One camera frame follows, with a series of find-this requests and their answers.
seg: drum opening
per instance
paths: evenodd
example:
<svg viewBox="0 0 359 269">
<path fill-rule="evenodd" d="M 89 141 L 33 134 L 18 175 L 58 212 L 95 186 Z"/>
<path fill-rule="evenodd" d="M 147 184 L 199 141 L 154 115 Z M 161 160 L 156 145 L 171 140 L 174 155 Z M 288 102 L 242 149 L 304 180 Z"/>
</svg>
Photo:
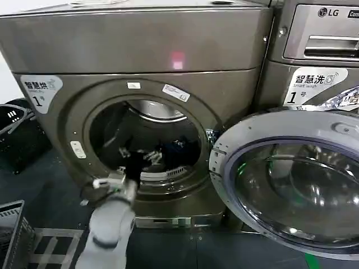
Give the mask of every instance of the drum opening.
<svg viewBox="0 0 359 269">
<path fill-rule="evenodd" d="M 141 175 L 155 182 L 178 178 L 196 164 L 201 141 L 196 126 L 180 111 L 151 100 L 108 106 L 93 120 L 90 142 L 100 161 L 123 173 L 132 152 L 150 162 Z"/>
</svg>

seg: smart wash label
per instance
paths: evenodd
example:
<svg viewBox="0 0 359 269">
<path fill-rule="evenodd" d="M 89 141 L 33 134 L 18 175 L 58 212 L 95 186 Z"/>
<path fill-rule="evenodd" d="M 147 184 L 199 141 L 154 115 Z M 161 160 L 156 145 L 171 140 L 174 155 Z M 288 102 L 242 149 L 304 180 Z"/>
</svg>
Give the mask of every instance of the smart wash label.
<svg viewBox="0 0 359 269">
<path fill-rule="evenodd" d="M 348 77 L 345 68 L 301 67 L 291 79 L 283 105 L 302 105 Z"/>
<path fill-rule="evenodd" d="M 63 86 L 62 80 L 57 76 L 23 75 L 20 81 L 35 109 L 41 114 L 47 114 L 55 94 Z"/>
</svg>

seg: green light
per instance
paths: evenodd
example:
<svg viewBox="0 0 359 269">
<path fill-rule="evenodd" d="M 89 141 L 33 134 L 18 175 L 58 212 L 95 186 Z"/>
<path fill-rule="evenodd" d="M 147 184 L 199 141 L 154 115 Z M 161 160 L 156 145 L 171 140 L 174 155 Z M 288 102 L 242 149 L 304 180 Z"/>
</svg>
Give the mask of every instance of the green light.
<svg viewBox="0 0 359 269">
<path fill-rule="evenodd" d="M 237 169 L 238 176 L 243 174 L 243 172 L 245 171 L 246 165 L 247 165 L 247 163 L 243 163 L 240 167 L 238 167 L 238 169 Z"/>
</svg>

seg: door glass window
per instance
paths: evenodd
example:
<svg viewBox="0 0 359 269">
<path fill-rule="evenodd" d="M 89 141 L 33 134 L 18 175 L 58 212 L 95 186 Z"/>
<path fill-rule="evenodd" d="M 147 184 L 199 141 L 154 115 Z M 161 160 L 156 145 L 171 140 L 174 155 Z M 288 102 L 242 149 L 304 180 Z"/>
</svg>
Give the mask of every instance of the door glass window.
<svg viewBox="0 0 359 269">
<path fill-rule="evenodd" d="M 349 246 L 359 238 L 359 163 L 348 156 L 314 143 L 265 145 L 236 161 L 232 184 L 267 229 L 305 244 Z"/>
</svg>

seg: white label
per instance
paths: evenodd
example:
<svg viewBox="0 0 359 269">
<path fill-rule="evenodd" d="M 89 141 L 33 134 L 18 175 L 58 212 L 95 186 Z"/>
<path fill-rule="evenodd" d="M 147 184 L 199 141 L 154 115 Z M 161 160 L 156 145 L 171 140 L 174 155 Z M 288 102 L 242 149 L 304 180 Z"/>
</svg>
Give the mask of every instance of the white label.
<svg viewBox="0 0 359 269">
<path fill-rule="evenodd" d="M 34 104 L 35 109 L 46 114 L 55 94 L 62 88 L 62 80 L 57 76 L 23 75 L 20 81 Z"/>
<path fill-rule="evenodd" d="M 283 105 L 302 105 L 347 76 L 345 68 L 301 67 L 293 74 Z"/>
<path fill-rule="evenodd" d="M 71 141 L 70 145 L 71 145 L 73 153 L 75 153 L 76 157 L 78 157 L 79 159 L 86 158 L 86 153 L 84 152 L 84 149 L 82 148 L 82 145 L 79 141 Z"/>
<path fill-rule="evenodd" d="M 179 88 L 176 88 L 171 85 L 164 85 L 162 91 L 166 94 L 169 94 L 170 96 L 173 96 L 174 98 L 177 98 L 183 102 L 187 102 L 190 98 L 190 94 L 186 93 L 185 91 L 180 90 Z"/>
<path fill-rule="evenodd" d="M 128 82 L 127 83 L 127 88 L 129 88 L 129 89 L 140 89 L 141 88 L 141 83 L 139 83 L 139 82 Z"/>
</svg>

